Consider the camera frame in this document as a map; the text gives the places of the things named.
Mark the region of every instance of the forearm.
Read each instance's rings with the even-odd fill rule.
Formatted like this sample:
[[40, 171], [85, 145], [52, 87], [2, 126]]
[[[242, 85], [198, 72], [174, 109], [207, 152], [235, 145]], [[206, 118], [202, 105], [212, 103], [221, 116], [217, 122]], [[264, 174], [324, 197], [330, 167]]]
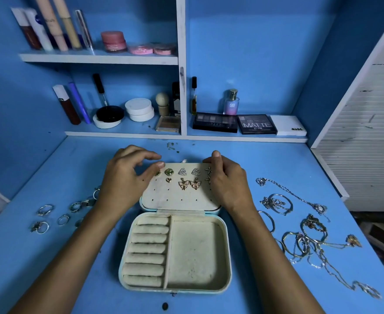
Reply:
[[116, 221], [93, 208], [68, 243], [10, 311], [70, 313], [90, 268]]
[[232, 218], [246, 246], [265, 312], [324, 313], [256, 209], [235, 210]]

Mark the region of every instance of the jewelry box lid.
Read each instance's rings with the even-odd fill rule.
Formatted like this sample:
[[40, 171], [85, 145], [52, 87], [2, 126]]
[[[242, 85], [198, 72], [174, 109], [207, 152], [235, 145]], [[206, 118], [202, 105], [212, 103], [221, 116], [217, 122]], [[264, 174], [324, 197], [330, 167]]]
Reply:
[[143, 192], [147, 209], [215, 211], [220, 204], [210, 184], [211, 165], [207, 163], [166, 163]]

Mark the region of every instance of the purple tube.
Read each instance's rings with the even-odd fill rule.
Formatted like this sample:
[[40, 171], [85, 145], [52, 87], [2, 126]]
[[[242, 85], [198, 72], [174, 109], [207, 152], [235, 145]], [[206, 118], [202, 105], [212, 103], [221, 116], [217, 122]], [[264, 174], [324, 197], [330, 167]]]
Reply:
[[86, 107], [84, 106], [83, 99], [81, 98], [80, 94], [78, 93], [77, 87], [73, 82], [68, 83], [69, 89], [71, 90], [71, 93], [75, 99], [75, 102], [77, 103], [78, 109], [80, 110], [81, 114], [83, 115], [83, 118], [87, 124], [91, 123], [91, 120], [88, 116]]

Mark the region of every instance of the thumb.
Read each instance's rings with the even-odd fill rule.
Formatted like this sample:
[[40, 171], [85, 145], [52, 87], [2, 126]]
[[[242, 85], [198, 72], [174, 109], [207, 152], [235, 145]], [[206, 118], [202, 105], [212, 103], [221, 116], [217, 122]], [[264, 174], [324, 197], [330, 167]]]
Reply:
[[165, 163], [162, 161], [158, 161], [156, 163], [151, 164], [144, 173], [142, 173], [139, 178], [142, 179], [147, 184], [150, 183], [153, 176], [163, 167], [165, 166]]
[[211, 157], [212, 171], [215, 174], [224, 175], [224, 170], [222, 169], [222, 157], [219, 151], [214, 151]]

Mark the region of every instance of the pink compact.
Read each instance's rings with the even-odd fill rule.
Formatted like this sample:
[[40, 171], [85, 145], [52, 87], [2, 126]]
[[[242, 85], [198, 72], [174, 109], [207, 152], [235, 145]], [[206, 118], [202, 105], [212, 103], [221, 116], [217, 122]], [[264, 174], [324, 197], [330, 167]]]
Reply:
[[118, 53], [126, 50], [126, 41], [121, 31], [106, 31], [100, 35], [107, 52]]
[[176, 50], [176, 45], [173, 44], [155, 44], [154, 45], [154, 54], [157, 55], [171, 55], [174, 54]]
[[148, 55], [154, 52], [150, 44], [128, 45], [128, 51], [134, 55]]

